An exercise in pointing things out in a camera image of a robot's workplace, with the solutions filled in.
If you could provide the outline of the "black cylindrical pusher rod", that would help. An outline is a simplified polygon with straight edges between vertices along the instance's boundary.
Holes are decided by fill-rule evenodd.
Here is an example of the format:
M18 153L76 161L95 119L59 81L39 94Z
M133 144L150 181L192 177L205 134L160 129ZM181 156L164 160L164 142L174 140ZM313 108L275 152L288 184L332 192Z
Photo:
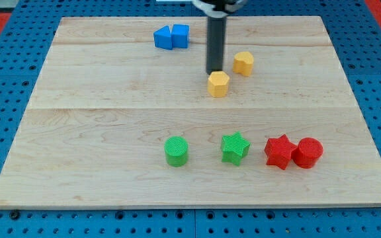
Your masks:
M223 70L226 17L207 17L206 72Z

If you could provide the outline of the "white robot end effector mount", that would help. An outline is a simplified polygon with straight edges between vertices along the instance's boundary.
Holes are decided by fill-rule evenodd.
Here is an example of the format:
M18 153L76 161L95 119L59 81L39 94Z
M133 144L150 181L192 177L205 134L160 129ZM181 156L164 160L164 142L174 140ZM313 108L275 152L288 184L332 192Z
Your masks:
M226 17L245 6L247 0L192 0L192 4L208 17Z

